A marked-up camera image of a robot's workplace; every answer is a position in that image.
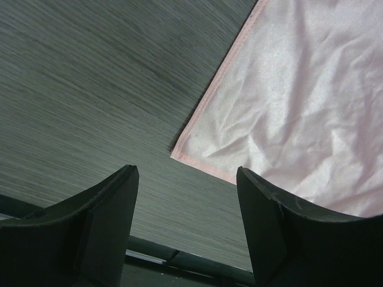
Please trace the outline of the pink satin napkin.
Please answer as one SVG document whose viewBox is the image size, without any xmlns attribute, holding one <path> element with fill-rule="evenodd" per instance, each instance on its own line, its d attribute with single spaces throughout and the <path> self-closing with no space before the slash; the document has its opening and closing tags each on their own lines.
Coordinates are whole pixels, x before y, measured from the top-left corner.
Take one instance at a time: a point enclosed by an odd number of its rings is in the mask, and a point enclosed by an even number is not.
<svg viewBox="0 0 383 287">
<path fill-rule="evenodd" d="M 246 167 L 331 210 L 382 213 L 382 2 L 258 1 L 172 158 Z"/>
</svg>

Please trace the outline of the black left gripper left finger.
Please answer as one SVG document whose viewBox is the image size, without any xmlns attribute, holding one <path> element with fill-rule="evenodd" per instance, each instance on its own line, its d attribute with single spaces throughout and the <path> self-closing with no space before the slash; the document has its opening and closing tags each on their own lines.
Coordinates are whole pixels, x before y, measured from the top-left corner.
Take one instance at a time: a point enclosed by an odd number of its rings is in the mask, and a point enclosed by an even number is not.
<svg viewBox="0 0 383 287">
<path fill-rule="evenodd" d="M 126 165 L 66 200 L 1 221 L 2 286 L 118 286 L 138 193 Z"/>
</svg>

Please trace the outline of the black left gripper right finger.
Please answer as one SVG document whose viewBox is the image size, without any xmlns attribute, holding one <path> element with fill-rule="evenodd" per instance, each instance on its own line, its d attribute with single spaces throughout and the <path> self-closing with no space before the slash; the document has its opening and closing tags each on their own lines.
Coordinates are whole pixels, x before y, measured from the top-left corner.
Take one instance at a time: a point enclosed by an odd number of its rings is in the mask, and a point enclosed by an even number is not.
<svg viewBox="0 0 383 287">
<path fill-rule="evenodd" d="M 244 167 L 236 186 L 257 286 L 382 285 L 382 216 L 326 209 Z"/>
</svg>

